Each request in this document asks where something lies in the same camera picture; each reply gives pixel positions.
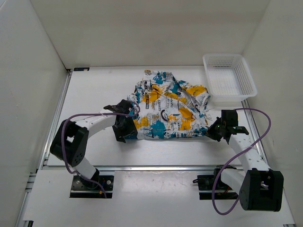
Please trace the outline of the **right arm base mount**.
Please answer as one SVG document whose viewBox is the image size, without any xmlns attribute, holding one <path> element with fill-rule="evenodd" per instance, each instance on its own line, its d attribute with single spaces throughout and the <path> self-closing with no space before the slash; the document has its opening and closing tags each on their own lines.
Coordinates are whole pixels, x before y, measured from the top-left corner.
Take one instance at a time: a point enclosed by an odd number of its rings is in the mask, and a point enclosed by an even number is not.
<svg viewBox="0 0 303 227">
<path fill-rule="evenodd" d="M 212 199 L 214 180 L 221 168 L 222 166 L 217 166 L 211 174 L 200 174 L 192 181 L 193 184 L 198 186 L 200 200 Z M 237 197 L 238 194 L 230 186 L 223 183 L 219 177 L 215 187 L 214 198 L 216 200 L 235 200 Z"/>
</svg>

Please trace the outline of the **white plastic basket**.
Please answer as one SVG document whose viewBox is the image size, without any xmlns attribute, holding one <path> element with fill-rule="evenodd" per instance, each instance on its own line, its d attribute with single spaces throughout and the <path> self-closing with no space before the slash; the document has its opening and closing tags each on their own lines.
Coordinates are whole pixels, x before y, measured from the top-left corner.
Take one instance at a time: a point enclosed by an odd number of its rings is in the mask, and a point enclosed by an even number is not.
<svg viewBox="0 0 303 227">
<path fill-rule="evenodd" d="M 211 102 L 235 105 L 257 95 L 249 67 L 240 54 L 209 53 L 203 56 Z"/>
</svg>

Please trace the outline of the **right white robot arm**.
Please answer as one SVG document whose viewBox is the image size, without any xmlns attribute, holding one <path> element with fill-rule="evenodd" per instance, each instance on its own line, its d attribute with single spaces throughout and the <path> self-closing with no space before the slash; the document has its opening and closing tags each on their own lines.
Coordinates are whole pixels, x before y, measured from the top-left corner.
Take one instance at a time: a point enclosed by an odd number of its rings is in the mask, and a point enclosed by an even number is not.
<svg viewBox="0 0 303 227">
<path fill-rule="evenodd" d="M 261 141 L 261 135 L 255 142 L 250 141 L 249 132 L 239 126 L 237 109 L 222 110 L 221 117 L 208 128 L 205 135 L 215 141 L 224 139 L 235 152 L 213 176 L 212 204 L 215 211 L 224 216 L 229 214 L 235 205 L 220 212 L 215 204 L 216 188 L 229 186 L 238 197 L 244 210 L 279 212 L 282 206 L 284 176 L 280 171 L 273 170 L 254 149 Z"/>
</svg>

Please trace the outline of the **patterned white shorts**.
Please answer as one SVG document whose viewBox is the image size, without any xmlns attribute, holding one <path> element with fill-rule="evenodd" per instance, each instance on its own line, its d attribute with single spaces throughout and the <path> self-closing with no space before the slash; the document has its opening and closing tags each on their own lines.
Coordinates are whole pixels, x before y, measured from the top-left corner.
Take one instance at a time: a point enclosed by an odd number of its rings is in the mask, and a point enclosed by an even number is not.
<svg viewBox="0 0 303 227">
<path fill-rule="evenodd" d="M 171 72 L 145 70 L 127 99 L 136 102 L 140 112 L 133 117 L 137 135 L 129 139 L 162 140 L 195 138 L 208 129 L 207 104 L 203 85 L 176 79 Z"/>
</svg>

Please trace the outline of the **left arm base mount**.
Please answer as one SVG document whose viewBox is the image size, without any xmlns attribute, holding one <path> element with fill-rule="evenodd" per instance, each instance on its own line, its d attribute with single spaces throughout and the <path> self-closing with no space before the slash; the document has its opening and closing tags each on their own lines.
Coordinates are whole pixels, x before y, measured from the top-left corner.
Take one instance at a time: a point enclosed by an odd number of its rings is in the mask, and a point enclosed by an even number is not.
<svg viewBox="0 0 303 227">
<path fill-rule="evenodd" d="M 99 175 L 98 183 L 104 188 L 106 196 L 98 184 L 74 175 L 71 183 L 70 198 L 111 199 L 113 196 L 114 176 Z"/>
</svg>

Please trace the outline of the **black corner label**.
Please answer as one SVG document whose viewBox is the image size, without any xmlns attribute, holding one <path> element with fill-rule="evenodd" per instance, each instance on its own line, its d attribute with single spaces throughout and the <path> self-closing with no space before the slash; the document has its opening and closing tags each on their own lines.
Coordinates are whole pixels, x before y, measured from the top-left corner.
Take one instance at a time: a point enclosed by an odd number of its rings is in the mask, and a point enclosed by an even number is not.
<svg viewBox="0 0 303 227">
<path fill-rule="evenodd" d="M 90 67 L 76 67 L 73 71 L 89 71 Z"/>
</svg>

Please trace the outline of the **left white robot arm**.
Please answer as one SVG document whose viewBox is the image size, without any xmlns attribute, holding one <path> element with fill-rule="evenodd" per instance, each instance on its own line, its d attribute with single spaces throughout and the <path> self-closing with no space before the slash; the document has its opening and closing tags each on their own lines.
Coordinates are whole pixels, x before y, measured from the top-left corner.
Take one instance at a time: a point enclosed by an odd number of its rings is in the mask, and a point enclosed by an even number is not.
<svg viewBox="0 0 303 227">
<path fill-rule="evenodd" d="M 127 138 L 137 136 L 133 118 L 139 112 L 136 102 L 123 99 L 116 105 L 105 106 L 100 113 L 75 114 L 62 121 L 50 145 L 50 153 L 64 162 L 70 174 L 78 175 L 85 187 L 102 191 L 99 170 L 85 158 L 88 140 L 111 127 L 116 141 L 125 143 Z"/>
</svg>

